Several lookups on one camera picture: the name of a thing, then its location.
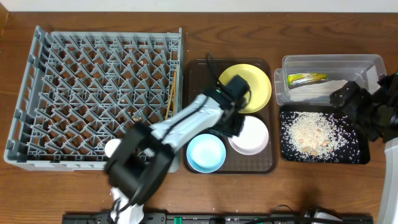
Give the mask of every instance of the cable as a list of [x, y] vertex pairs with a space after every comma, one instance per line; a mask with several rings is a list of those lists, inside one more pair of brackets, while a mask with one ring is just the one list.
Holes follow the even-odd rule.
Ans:
[[323, 224], [349, 224], [342, 221], [328, 220], [324, 218], [309, 218], [309, 217], [269, 217], [269, 218], [259, 218], [245, 224], [258, 224], [265, 222], [305, 222], [305, 223], [323, 223]]
[[[208, 67], [208, 69], [209, 69], [209, 71], [210, 71], [211, 76], [216, 80], [216, 86], [218, 86], [220, 89], [222, 89], [222, 91], [223, 91], [228, 97], [230, 97], [231, 99], [234, 99], [234, 97], [233, 97], [232, 93], [230, 92], [230, 90], [227, 89], [227, 87], [226, 87], [224, 84], [222, 84], [221, 81], [220, 81], [220, 79], [216, 76], [215, 73], [219, 73], [219, 72], [217, 72], [216, 67], [215, 67], [214, 65], [211, 64], [211, 62], [209, 61], [209, 59], [210, 59], [210, 60], [214, 60], [214, 57], [213, 57], [213, 55], [212, 55], [210, 52], [206, 54], [206, 64], [207, 64], [207, 67]], [[249, 89], [249, 101], [248, 101], [245, 105], [243, 105], [243, 107], [240, 108], [239, 110], [242, 110], [247, 104], [250, 103], [250, 101], [251, 101], [251, 90]]]
[[112, 205], [111, 213], [112, 213], [113, 210], [116, 211], [116, 217], [114, 218], [114, 224], [118, 224], [118, 221], [119, 221], [119, 214], [120, 214], [119, 207], [120, 207], [120, 202], [121, 202], [121, 199], [120, 199], [120, 198], [117, 198], [117, 199], [113, 202], [113, 205]]
[[274, 213], [274, 211], [276, 211], [278, 208], [280, 208], [280, 207], [286, 207], [286, 208], [288, 208], [288, 209], [290, 209], [290, 211], [292, 211], [293, 212], [293, 209], [291, 209], [289, 206], [287, 206], [287, 205], [277, 205], [277, 206], [275, 206], [275, 208], [273, 208], [272, 210], [271, 210], [271, 213], [269, 214], [269, 215], [272, 215], [273, 213]]

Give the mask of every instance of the gray dish rack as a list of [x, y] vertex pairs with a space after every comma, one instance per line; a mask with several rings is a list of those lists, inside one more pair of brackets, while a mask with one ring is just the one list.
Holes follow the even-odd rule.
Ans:
[[[135, 122], [164, 120], [173, 82], [181, 110], [182, 66], [181, 28], [49, 34], [36, 27], [4, 160], [26, 170], [103, 169], [110, 139]], [[179, 166], [177, 156], [169, 172]]]

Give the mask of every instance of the white wall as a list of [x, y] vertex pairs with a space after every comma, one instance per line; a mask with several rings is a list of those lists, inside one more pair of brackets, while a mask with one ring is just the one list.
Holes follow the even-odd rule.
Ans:
[[0, 0], [8, 11], [398, 12], [398, 0]]

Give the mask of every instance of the white plate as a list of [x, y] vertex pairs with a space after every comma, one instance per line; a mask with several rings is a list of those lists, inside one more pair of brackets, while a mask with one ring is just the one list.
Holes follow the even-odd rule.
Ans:
[[247, 156], [255, 155], [268, 144], [267, 126], [256, 117], [245, 116], [241, 134], [228, 138], [228, 141], [238, 153]]

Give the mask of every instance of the dish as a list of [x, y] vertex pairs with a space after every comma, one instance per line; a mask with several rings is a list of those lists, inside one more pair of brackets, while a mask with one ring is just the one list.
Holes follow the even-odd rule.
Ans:
[[202, 173], [218, 170], [224, 163], [226, 149], [223, 142], [212, 134], [193, 138], [187, 147], [187, 160], [192, 168]]
[[267, 126], [258, 118], [245, 116], [239, 136], [228, 138], [231, 146], [240, 154], [255, 155], [267, 146], [269, 133]]
[[251, 97], [250, 93], [246, 93], [244, 96], [248, 104], [240, 113], [254, 113], [261, 110], [271, 98], [272, 87], [268, 76], [256, 66], [237, 64], [227, 68], [220, 75], [220, 82], [225, 85], [235, 75], [239, 75], [245, 79], [251, 90]]

